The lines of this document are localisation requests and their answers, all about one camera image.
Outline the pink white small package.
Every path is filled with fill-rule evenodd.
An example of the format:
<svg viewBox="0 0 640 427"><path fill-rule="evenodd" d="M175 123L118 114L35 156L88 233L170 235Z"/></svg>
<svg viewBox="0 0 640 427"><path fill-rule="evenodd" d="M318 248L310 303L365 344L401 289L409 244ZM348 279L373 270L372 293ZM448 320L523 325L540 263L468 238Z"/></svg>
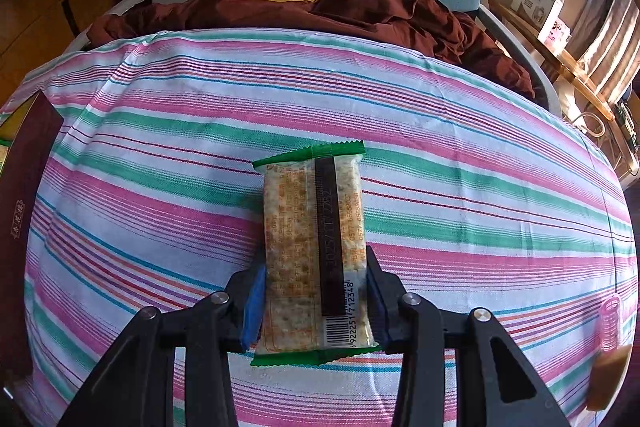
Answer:
<svg viewBox="0 0 640 427"><path fill-rule="evenodd" d="M539 39L553 55L559 55L570 38L570 28L559 17L551 18L544 23Z"/></svg>

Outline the white cardboard box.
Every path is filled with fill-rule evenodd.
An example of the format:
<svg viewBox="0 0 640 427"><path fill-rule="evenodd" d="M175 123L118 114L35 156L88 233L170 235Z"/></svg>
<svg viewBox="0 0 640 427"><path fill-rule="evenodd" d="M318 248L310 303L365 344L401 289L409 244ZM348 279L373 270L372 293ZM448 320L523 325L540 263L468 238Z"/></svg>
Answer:
<svg viewBox="0 0 640 427"><path fill-rule="evenodd" d="M560 14L564 0L513 0L512 10L538 30Z"/></svg>

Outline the cracker pack green ends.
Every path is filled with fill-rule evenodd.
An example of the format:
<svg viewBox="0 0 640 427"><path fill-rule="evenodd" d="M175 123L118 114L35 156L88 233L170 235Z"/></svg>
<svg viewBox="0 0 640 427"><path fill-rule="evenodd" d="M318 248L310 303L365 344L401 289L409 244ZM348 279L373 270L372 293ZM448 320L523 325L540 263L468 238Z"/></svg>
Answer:
<svg viewBox="0 0 640 427"><path fill-rule="evenodd" d="M378 349L368 317L360 141L254 161L266 301L253 365L318 366Z"/></svg>

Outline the dark red crumpled cloth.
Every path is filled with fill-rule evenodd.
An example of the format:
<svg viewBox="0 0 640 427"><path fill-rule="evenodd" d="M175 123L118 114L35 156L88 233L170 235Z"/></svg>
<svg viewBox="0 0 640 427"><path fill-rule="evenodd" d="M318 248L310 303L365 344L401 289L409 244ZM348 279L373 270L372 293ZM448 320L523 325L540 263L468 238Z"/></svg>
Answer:
<svg viewBox="0 0 640 427"><path fill-rule="evenodd" d="M159 31L212 28L281 28L329 32L418 51L460 66L529 101L529 72L504 54L465 12L438 0L188 0L137 5L103 15L88 29L97 48Z"/></svg>

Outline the beige window curtain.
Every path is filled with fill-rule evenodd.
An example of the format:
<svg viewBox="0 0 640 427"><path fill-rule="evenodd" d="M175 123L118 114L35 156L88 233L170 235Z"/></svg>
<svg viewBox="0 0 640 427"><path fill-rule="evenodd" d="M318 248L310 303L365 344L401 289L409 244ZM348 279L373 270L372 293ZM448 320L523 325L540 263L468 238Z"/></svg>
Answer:
<svg viewBox="0 0 640 427"><path fill-rule="evenodd" d="M608 103L617 102L639 75L636 0L587 0L567 45L579 68Z"/></svg>

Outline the yellow sponge block far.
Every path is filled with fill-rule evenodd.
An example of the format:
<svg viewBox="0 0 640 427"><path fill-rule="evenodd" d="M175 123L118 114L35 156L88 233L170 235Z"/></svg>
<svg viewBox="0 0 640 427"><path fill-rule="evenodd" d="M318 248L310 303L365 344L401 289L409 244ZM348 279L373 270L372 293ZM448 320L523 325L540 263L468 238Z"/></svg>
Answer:
<svg viewBox="0 0 640 427"><path fill-rule="evenodd" d="M594 359L586 398L588 411L608 408L624 381L631 356L631 345L600 351Z"/></svg>

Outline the dark red storage box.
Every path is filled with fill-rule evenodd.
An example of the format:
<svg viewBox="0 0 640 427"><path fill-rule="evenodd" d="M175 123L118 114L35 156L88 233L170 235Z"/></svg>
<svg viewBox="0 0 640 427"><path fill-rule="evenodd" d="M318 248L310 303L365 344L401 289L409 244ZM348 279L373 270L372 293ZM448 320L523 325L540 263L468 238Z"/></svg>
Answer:
<svg viewBox="0 0 640 427"><path fill-rule="evenodd" d="M32 373L24 285L29 223L63 118L37 91L1 124L1 380Z"/></svg>

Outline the pink hair roller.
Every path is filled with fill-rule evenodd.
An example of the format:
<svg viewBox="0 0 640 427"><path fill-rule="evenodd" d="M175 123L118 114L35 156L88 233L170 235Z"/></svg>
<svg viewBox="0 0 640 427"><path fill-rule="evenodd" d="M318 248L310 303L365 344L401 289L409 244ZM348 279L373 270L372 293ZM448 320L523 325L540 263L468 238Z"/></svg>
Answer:
<svg viewBox="0 0 640 427"><path fill-rule="evenodd" d="M608 296L599 308L598 335L602 352L616 350L622 343L622 299L617 294Z"/></svg>

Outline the striped colourful tablecloth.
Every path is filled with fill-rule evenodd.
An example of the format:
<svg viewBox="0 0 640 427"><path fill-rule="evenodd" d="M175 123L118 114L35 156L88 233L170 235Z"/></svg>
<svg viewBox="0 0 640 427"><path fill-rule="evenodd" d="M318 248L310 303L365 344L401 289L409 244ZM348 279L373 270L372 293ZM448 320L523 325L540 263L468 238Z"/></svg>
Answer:
<svg viewBox="0 0 640 427"><path fill-rule="evenodd" d="M11 385L58 422L140 308L193 305L262 239L258 159L362 141L364 229L382 267L441 308L485 307L575 426L602 301L634 337L638 262L604 154L526 98L390 44L281 29L159 32L62 55L42 91L63 117L26 249L32 375Z"/></svg>

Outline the wooden side desk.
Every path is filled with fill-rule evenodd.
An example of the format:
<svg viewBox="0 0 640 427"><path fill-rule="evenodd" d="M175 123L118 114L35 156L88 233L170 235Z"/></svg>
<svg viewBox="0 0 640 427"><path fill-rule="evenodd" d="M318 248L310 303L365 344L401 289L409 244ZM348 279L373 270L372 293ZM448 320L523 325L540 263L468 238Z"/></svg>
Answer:
<svg viewBox="0 0 640 427"><path fill-rule="evenodd" d="M639 163L636 153L629 146L625 132L616 120L614 109L602 95L597 94L591 79L578 67L577 62L566 51L554 53L548 46L538 39L538 31L531 24L523 20L513 10L497 0L488 0L490 12L503 22L506 20L542 55L551 65L559 77L570 82L596 110L599 117L606 121L605 127L611 131L614 143L620 150L620 156L626 165L626 170L633 176L639 173Z"/></svg>

